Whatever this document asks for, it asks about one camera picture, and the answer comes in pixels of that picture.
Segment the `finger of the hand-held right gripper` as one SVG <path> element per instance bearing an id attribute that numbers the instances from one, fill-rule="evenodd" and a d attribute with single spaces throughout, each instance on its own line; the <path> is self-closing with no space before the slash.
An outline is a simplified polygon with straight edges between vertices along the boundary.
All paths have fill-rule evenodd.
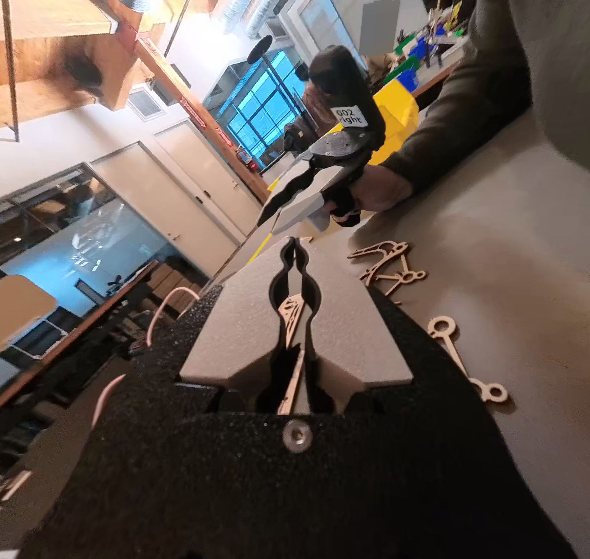
<path id="1" fill-rule="evenodd" d="M 280 177 L 275 190 L 271 191 L 269 198 L 264 203 L 256 221 L 256 227 L 260 227 L 268 220 L 274 224 L 280 209 L 287 205 L 296 194 L 310 186 L 314 176 L 321 169 L 341 166 L 318 167 L 315 162 L 315 157 L 309 152 L 302 154 L 293 162 L 290 169 Z"/>
<path id="2" fill-rule="evenodd" d="M 271 234 L 277 236 L 305 220 L 318 233 L 326 231 L 330 224 L 330 215 L 323 210 L 326 200 L 322 191 L 343 169 L 341 166 L 321 169 L 314 176 L 310 186 L 296 194 L 287 205 L 280 209 Z"/>

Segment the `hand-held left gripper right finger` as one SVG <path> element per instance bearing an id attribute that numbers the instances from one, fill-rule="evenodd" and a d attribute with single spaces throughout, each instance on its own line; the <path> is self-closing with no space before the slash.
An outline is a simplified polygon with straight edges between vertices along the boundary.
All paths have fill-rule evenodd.
<path id="1" fill-rule="evenodd" d="M 311 243 L 294 239 L 301 287 L 312 314 L 306 328 L 308 390 L 370 390 L 414 375 L 360 280 Z"/>

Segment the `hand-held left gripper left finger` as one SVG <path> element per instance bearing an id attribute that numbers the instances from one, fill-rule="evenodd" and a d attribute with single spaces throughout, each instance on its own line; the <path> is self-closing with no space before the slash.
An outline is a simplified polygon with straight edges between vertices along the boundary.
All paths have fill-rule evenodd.
<path id="1" fill-rule="evenodd" d="M 285 345 L 278 312 L 289 296 L 295 239 L 285 237 L 239 270 L 222 291 L 181 371 L 187 384 L 264 391 Z"/>

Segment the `engraved wooden part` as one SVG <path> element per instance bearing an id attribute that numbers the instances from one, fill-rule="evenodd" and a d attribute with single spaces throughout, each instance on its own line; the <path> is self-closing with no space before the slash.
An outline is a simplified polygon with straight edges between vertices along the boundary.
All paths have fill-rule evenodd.
<path id="1" fill-rule="evenodd" d="M 296 334 L 299 326 L 301 314 L 303 313 L 305 302 L 302 295 L 289 296 L 283 301 L 278 309 L 278 313 L 281 315 L 285 322 L 285 346 L 290 348 L 293 342 L 293 338 Z M 297 355 L 294 369 L 291 373 L 289 384 L 286 388 L 283 400 L 277 408 L 277 415 L 290 415 L 293 409 L 294 402 L 296 400 L 297 393 L 299 391 L 299 384 L 301 378 L 301 372 L 304 367 L 305 361 L 305 348 L 300 347 Z"/>

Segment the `curved wooden model part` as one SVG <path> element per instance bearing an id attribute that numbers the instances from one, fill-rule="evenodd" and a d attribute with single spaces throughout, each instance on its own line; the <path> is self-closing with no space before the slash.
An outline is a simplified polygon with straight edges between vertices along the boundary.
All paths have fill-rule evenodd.
<path id="1" fill-rule="evenodd" d="M 368 263 L 365 270 L 358 275 L 367 288 L 379 288 L 386 283 L 384 296 L 393 299 L 394 294 L 404 286 L 416 284 L 428 278 L 426 270 L 414 269 L 410 266 L 408 257 L 412 244 L 396 240 L 384 240 L 376 244 L 361 247 L 349 253 L 346 257 L 350 262 L 375 258 Z"/>

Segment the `person's right forearm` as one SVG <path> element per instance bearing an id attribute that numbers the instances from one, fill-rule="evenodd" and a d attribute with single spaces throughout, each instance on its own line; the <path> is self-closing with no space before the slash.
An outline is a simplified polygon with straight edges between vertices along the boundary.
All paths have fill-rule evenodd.
<path id="1" fill-rule="evenodd" d="M 414 192 L 432 185 L 532 103 L 525 53 L 512 24 L 470 26 L 462 62 L 426 117 L 382 166 Z"/>

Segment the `person's right hand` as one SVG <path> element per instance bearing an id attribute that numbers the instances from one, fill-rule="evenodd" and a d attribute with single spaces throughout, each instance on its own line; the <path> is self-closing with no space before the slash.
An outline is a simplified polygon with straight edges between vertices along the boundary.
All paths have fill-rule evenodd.
<path id="1" fill-rule="evenodd" d="M 351 211 L 338 215 L 339 207 L 333 201 L 328 201 L 321 209 L 338 224 L 346 223 L 350 217 L 359 216 L 363 211 L 387 211 L 413 194 L 409 181 L 382 165 L 365 165 L 364 173 L 348 190 L 354 202 Z"/>

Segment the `yellow plastic bin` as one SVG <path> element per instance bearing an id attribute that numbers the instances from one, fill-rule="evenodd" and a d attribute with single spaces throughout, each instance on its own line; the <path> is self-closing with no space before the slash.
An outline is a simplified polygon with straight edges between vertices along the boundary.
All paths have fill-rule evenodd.
<path id="1" fill-rule="evenodd" d="M 362 75 L 351 74 L 321 83 L 328 94 L 328 104 L 337 124 L 309 152 L 318 155 L 322 167 L 334 165 L 346 156 L 367 153 L 372 149 L 369 165 L 381 165 L 399 151 L 416 131 L 418 106 L 398 81 L 385 85 L 376 95 Z"/>

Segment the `yellow tape strip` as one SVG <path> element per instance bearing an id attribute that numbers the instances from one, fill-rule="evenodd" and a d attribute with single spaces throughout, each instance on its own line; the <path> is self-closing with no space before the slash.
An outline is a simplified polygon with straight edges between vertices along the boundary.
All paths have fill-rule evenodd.
<path id="1" fill-rule="evenodd" d="M 268 187 L 269 191 L 274 191 L 276 186 L 278 185 L 280 178 L 276 178 Z M 266 238 L 262 241 L 262 244 L 259 245 L 259 247 L 257 248 L 257 250 L 255 251 L 255 253 L 252 255 L 252 257 L 250 257 L 250 259 L 247 261 L 247 265 L 249 265 L 250 263 L 252 263 L 254 260 L 256 260 L 259 255 L 262 253 L 263 249 L 265 248 L 265 246 L 269 243 L 269 241 L 273 238 L 273 234 L 269 233 Z"/>

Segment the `blue storage bin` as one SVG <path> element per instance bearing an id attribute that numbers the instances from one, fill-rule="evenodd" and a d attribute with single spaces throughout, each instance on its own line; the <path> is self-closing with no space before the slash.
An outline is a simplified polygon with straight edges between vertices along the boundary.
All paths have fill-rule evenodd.
<path id="1" fill-rule="evenodd" d="M 419 66 L 411 64 L 410 67 L 403 69 L 395 80 L 398 81 L 410 94 L 413 94 L 419 87 L 417 70 Z"/>

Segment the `stack of cardboard boxes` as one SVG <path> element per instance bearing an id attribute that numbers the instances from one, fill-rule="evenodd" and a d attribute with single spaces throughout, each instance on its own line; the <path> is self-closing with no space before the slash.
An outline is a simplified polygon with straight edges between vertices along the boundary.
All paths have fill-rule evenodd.
<path id="1" fill-rule="evenodd" d="M 171 268 L 166 263 L 160 263 L 152 270 L 147 285 L 150 292 L 140 303 L 140 311 L 156 312 L 163 300 L 175 289 L 186 288 L 198 294 L 202 286 L 193 283 L 187 276 Z M 195 302 L 186 291 L 177 291 L 169 298 L 163 309 L 164 318 L 175 321 L 190 305 Z"/>

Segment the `large grid window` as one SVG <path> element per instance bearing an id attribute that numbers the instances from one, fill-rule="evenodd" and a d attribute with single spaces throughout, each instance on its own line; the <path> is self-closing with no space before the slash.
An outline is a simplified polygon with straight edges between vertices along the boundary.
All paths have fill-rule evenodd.
<path id="1" fill-rule="evenodd" d="M 284 127 L 300 116 L 305 84 L 296 75 L 295 47 L 273 49 L 266 60 L 228 65 L 203 101 L 230 140 L 261 171 L 283 152 Z"/>

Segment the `white double door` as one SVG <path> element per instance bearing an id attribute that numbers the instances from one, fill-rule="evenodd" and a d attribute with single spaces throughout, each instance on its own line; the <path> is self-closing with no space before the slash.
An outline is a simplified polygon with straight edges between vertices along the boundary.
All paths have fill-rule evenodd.
<path id="1" fill-rule="evenodd" d="M 187 120 L 144 135 L 90 167 L 208 277 L 244 243 L 261 210 Z"/>

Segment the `wooden rod with rings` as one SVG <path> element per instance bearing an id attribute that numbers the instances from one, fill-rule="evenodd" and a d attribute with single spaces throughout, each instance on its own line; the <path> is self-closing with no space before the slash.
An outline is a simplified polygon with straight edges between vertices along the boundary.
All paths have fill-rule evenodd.
<path id="1" fill-rule="evenodd" d="M 483 403 L 504 404 L 508 402 L 509 393 L 503 385 L 499 383 L 485 383 L 478 378 L 475 378 L 475 376 L 468 371 L 468 368 L 465 366 L 462 356 L 455 344 L 459 336 L 459 328 L 453 318 L 446 315 L 440 315 L 431 319 L 427 326 L 427 333 L 431 338 L 435 341 L 439 341 L 444 346 L 458 369 L 475 388 Z"/>

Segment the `person's torso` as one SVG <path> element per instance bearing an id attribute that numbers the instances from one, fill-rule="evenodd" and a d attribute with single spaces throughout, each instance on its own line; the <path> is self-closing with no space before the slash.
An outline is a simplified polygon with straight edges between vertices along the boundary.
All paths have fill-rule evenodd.
<path id="1" fill-rule="evenodd" d="M 528 69 L 545 137 L 589 169 L 589 0 L 476 0 L 468 62 Z"/>

